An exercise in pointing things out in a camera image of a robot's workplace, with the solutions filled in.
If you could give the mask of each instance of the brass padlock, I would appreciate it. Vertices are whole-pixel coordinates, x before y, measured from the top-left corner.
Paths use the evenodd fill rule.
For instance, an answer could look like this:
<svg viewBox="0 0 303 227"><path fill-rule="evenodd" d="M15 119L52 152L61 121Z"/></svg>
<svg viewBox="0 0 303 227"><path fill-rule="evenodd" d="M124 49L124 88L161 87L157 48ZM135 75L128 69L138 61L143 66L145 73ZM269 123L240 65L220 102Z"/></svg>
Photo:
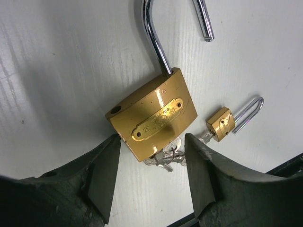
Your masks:
<svg viewBox="0 0 303 227"><path fill-rule="evenodd" d="M152 3L152 0L142 2L143 26L156 51L163 74L133 92L106 114L106 118L140 162L168 145L197 117L181 70L170 68L154 32ZM209 33L211 37L205 37L207 41L213 40L212 30Z"/></svg>
<svg viewBox="0 0 303 227"><path fill-rule="evenodd" d="M255 104L257 108L249 114L244 121L242 121L237 127L235 127L236 122L240 120ZM227 136L231 131L236 134L240 131L250 120L256 116L257 113L262 109L264 104L264 98L255 98L245 109L243 109L235 118L232 112L227 107L221 108L213 116L211 116L207 121L206 125L209 133L206 134L201 141L203 143L208 143L211 138L215 141L220 142L225 136Z"/></svg>

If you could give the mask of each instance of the large brass padlock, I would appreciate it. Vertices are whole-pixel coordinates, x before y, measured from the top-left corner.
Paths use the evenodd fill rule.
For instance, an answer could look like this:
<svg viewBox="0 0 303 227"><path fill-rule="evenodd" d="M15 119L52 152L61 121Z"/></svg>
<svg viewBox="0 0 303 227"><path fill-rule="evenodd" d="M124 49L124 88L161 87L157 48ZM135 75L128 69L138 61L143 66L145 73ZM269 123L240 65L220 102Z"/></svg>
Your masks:
<svg viewBox="0 0 303 227"><path fill-rule="evenodd" d="M142 1L143 26L156 51L163 74L133 92L106 114L106 118L140 162L163 149L197 117L181 70L170 68L154 32L152 3L153 0ZM196 6L200 12L200 22L201 19L207 20L205 6ZM210 24L202 25L207 25L203 30L205 40L212 41Z"/></svg>

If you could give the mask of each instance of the white table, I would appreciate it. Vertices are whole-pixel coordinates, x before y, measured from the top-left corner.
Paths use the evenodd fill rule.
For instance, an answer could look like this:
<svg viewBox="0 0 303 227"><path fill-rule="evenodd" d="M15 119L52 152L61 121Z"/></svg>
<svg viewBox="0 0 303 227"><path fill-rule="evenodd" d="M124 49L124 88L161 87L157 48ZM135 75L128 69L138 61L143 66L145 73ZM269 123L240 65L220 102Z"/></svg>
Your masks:
<svg viewBox="0 0 303 227"><path fill-rule="evenodd" d="M303 1L206 0L215 40L203 40L190 0L156 0L154 23L180 67L199 135L220 106L265 105L237 135L209 146L266 172L302 152ZM2 0L0 173L40 176L114 130L104 114L160 74L141 0ZM123 144L110 227L164 227L193 211L186 168L138 163Z"/></svg>

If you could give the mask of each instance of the padlock shackle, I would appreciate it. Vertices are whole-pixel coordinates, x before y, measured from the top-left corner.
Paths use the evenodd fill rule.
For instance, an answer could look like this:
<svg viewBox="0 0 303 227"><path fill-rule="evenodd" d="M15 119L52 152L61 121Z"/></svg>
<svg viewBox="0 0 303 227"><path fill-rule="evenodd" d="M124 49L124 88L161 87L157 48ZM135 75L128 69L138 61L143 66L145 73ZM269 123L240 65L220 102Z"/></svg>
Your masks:
<svg viewBox="0 0 303 227"><path fill-rule="evenodd" d="M210 23L205 1L204 0L193 0L193 1L195 4L197 16L199 18L200 26L202 28L205 41L207 42L213 41L214 40L213 29ZM163 74L169 77L172 74L172 70L153 25L152 5L153 5L153 0L142 0L142 5L141 5L142 23L147 38L152 48L156 52L156 56L160 63Z"/></svg>

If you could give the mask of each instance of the padlock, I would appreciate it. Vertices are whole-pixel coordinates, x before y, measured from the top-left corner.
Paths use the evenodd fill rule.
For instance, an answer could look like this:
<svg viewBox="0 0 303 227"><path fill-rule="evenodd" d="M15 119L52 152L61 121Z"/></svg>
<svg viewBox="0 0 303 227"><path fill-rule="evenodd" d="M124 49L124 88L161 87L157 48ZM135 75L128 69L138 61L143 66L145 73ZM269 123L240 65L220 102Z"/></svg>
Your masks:
<svg viewBox="0 0 303 227"><path fill-rule="evenodd" d="M256 109L250 113L238 126L236 122L240 120L255 104L258 104ZM255 98L247 107L245 107L235 118L232 112L227 107L221 108L207 121L206 125L209 132L201 139L203 143L208 143L211 138L215 141L220 142L225 136L231 131L233 134L237 134L251 119L259 113L264 105L264 98Z"/></svg>
<svg viewBox="0 0 303 227"><path fill-rule="evenodd" d="M201 27L214 39L205 4L196 0ZM142 19L147 37L156 51L163 74L151 80L106 114L122 140L139 162L157 153L179 136L197 117L197 112L179 68L170 68L151 17L153 0L142 1Z"/></svg>

